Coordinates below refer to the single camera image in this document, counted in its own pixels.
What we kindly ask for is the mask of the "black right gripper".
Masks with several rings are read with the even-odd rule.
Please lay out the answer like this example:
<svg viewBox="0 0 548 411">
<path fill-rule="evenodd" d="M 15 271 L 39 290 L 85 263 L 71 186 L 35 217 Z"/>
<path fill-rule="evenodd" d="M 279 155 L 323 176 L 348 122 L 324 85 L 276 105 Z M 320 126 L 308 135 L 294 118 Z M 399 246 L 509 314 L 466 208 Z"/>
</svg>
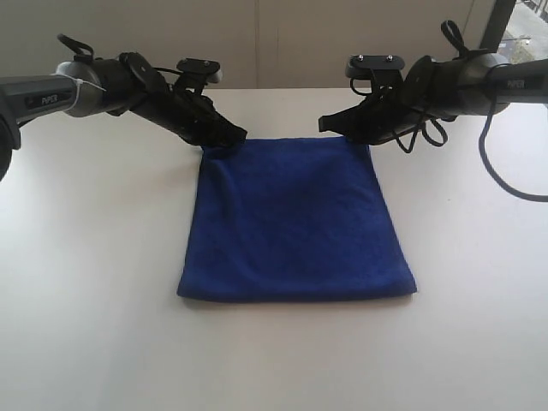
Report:
<svg viewBox="0 0 548 411">
<path fill-rule="evenodd" d="M 357 144 L 382 145 L 395 141 L 402 143 L 402 137 L 411 134 L 413 145 L 421 134 L 429 144 L 439 145 L 427 132 L 431 124 L 441 130 L 439 120 L 428 111 L 423 103 L 429 81 L 432 78 L 435 60 L 426 55 L 421 57 L 406 76 L 390 84 L 374 80 L 349 79 L 352 92 L 363 97 L 356 106 L 324 115 L 318 119 L 319 132 L 346 134 L 349 141 Z"/>
</svg>

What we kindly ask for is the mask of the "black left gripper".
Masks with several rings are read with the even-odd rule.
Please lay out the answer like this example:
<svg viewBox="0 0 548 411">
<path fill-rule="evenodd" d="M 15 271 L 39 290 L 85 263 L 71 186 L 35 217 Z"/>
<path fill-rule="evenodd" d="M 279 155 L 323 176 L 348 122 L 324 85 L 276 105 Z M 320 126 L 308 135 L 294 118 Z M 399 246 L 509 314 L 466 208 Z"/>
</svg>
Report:
<svg viewBox="0 0 548 411">
<path fill-rule="evenodd" d="M 131 74 L 136 94 L 127 110 L 178 135 L 192 146 L 238 146 L 247 130 L 222 117 L 203 94 L 206 86 L 190 88 L 175 68 L 156 68 L 137 52 L 118 57 Z"/>
</svg>

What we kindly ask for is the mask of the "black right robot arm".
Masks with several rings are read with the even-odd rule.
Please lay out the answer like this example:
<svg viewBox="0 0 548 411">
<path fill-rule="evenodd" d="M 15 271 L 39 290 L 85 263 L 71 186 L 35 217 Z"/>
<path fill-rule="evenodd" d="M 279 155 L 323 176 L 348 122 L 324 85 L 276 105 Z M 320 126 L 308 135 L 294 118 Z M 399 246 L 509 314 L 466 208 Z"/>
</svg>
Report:
<svg viewBox="0 0 548 411">
<path fill-rule="evenodd" d="M 398 56 L 352 56 L 346 76 L 367 81 L 370 92 L 356 106 L 319 118 L 319 130 L 349 141 L 383 145 L 420 132 L 427 122 L 489 116 L 512 103 L 547 101 L 547 61 L 512 64 L 497 53 L 470 51 L 437 62 L 424 56 L 402 73 Z"/>
</svg>

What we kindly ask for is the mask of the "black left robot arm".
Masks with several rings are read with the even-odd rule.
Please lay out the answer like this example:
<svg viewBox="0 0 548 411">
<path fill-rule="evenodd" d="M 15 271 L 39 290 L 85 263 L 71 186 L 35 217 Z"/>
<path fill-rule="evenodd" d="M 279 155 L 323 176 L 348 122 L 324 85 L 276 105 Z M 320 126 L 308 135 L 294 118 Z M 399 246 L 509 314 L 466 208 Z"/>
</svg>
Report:
<svg viewBox="0 0 548 411">
<path fill-rule="evenodd" d="M 75 118 L 132 112 L 191 146 L 232 147 L 246 140 L 247 130 L 226 119 L 202 93 L 220 81 L 219 63 L 183 59 L 171 71 L 174 83 L 165 79 L 167 72 L 137 52 L 125 52 L 112 59 L 76 55 L 54 74 L 2 78 L 1 172 L 8 172 L 21 147 L 21 128 L 56 112 Z"/>
</svg>

